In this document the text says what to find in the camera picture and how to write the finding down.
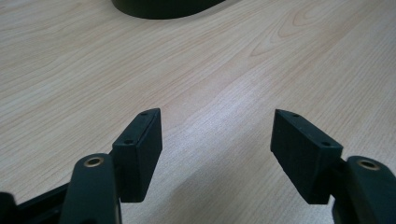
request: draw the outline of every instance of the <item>light wood tabletop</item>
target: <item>light wood tabletop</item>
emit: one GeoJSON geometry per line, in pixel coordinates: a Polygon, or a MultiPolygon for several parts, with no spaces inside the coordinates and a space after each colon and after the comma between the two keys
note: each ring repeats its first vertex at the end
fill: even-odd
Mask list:
{"type": "Polygon", "coordinates": [[[150,21],[110,0],[0,1],[0,190],[25,202],[159,107],[124,223],[333,223],[270,151],[276,108],[396,172],[396,1],[226,0],[150,21]]]}

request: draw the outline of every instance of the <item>small hole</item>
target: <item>small hole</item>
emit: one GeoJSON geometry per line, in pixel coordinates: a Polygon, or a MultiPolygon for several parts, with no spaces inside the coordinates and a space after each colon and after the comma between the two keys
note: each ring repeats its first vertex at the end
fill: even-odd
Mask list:
{"type": "Polygon", "coordinates": [[[96,224],[96,220],[93,218],[89,218],[89,219],[85,219],[82,222],[80,222],[79,224],[96,224]]]}
{"type": "Polygon", "coordinates": [[[374,170],[377,171],[379,170],[379,166],[375,163],[373,163],[372,161],[366,161],[366,160],[360,160],[358,161],[358,165],[360,165],[363,168],[366,168],[368,170],[374,170]]]}
{"type": "Polygon", "coordinates": [[[84,162],[84,165],[86,167],[94,167],[94,166],[98,166],[98,165],[102,164],[103,161],[104,161],[104,159],[102,157],[93,157],[93,158],[87,159],[84,162]]]}
{"type": "Polygon", "coordinates": [[[124,141],[124,144],[125,145],[133,145],[134,144],[134,140],[127,139],[127,140],[124,141]]]}

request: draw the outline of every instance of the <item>table surface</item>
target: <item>table surface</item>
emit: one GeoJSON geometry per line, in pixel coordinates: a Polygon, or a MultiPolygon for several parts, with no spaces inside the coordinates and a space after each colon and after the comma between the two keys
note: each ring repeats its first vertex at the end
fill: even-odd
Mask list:
{"type": "Polygon", "coordinates": [[[270,151],[276,108],[396,172],[394,0],[227,0],[168,21],[1,0],[0,73],[0,186],[18,203],[154,107],[163,152],[124,223],[332,223],[270,151]]]}

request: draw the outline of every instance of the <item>wooden table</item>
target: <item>wooden table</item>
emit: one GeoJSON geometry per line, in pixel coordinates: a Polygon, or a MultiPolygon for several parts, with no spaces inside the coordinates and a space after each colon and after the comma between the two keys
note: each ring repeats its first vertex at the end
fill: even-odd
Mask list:
{"type": "Polygon", "coordinates": [[[22,203],[140,111],[163,153],[124,223],[332,223],[270,152],[281,108],[396,172],[396,1],[227,0],[148,21],[110,0],[0,2],[0,187],[22,203]]]}

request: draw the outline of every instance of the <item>black object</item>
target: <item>black object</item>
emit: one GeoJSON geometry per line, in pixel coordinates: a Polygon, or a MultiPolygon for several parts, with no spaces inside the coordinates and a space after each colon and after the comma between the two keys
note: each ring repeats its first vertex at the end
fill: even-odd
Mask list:
{"type": "Polygon", "coordinates": [[[190,16],[224,0],[112,0],[114,6],[130,16],[167,20],[190,16]]]}
{"type": "Polygon", "coordinates": [[[276,110],[271,151],[310,204],[335,198],[335,223],[396,223],[396,178],[369,158],[343,161],[343,147],[298,114],[276,110]]]}
{"type": "Polygon", "coordinates": [[[160,157],[161,111],[140,113],[107,154],[76,163],[70,183],[16,205],[0,192],[0,223],[119,224],[120,200],[142,202],[160,157]]]}

